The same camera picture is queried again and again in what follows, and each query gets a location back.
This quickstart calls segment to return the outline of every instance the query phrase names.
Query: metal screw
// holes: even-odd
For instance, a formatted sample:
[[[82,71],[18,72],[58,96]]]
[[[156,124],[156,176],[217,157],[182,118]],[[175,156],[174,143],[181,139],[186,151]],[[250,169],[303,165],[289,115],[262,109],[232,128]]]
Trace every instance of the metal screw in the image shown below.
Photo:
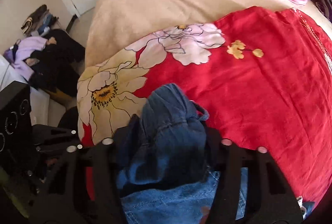
[[[103,145],[110,145],[113,143],[113,139],[111,139],[111,138],[103,139],[102,143],[103,143]]]
[[[71,146],[68,146],[67,147],[67,152],[68,153],[73,153],[73,152],[75,152],[77,150],[77,148],[76,148],[76,146],[74,146],[74,145],[71,145]]]
[[[230,139],[223,139],[223,140],[221,141],[221,143],[222,143],[223,145],[230,146],[230,145],[232,145],[233,142],[232,142]]]
[[[268,152],[268,150],[264,146],[259,146],[257,148],[257,151],[262,153],[262,154],[266,154]]]

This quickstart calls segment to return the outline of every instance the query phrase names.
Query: white flower print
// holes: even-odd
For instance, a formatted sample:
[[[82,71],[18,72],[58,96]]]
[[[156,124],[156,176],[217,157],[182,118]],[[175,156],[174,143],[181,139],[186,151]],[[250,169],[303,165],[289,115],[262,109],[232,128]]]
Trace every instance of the white flower print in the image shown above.
[[[211,52],[208,49],[218,48],[225,42],[221,30],[214,24],[179,25],[157,31],[134,42],[125,49],[139,51],[143,47],[138,66],[144,69],[162,63],[167,52],[183,65],[207,63]]]
[[[126,126],[134,113],[140,115],[146,99],[132,93],[144,86],[143,75],[148,69],[134,66],[135,61],[135,52],[122,50],[104,63],[87,68],[79,78],[77,107],[81,139],[82,123],[90,124],[92,141],[97,144]]]

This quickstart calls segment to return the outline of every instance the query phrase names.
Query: clothes pile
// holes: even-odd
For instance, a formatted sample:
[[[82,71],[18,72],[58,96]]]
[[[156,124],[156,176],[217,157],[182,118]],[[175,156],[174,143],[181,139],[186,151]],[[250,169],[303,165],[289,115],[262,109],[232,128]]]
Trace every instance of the clothes pile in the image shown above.
[[[34,88],[56,93],[57,88],[71,97],[77,95],[79,75],[71,66],[84,59],[85,48],[61,29],[44,37],[31,36],[6,50],[4,57]]]
[[[25,36],[44,36],[57,20],[58,17],[53,16],[47,5],[43,4],[27,17],[21,30]]]

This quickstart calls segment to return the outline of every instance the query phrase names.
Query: beige blanket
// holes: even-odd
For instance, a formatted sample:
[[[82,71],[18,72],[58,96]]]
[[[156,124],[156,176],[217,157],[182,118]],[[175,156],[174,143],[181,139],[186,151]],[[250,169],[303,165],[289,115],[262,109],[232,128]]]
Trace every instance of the beige blanket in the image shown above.
[[[300,9],[332,39],[332,24],[311,1],[299,6],[288,0],[98,0],[87,41],[85,67],[103,62],[157,30],[213,22],[254,5],[273,11]]]

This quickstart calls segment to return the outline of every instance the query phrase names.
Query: purple fabric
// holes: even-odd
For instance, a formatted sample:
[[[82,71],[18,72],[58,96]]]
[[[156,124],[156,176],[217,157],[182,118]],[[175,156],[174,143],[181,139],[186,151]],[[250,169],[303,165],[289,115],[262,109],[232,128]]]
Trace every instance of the purple fabric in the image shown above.
[[[34,71],[24,62],[24,60],[29,58],[31,53],[35,50],[43,50],[46,42],[47,39],[40,36],[27,37],[19,43],[15,61],[13,57],[13,50],[11,49],[6,50],[3,56],[16,70],[16,72],[28,81]]]
[[[35,50],[43,50],[47,39],[40,36],[27,37],[19,43],[19,49],[16,52],[15,63],[29,58]]]
[[[23,61],[15,62],[11,66],[19,73],[26,81],[29,81],[34,71]]]
[[[332,22],[332,0],[311,0],[319,11]]]
[[[13,50],[8,49],[4,52],[3,57],[10,63],[14,63]]]

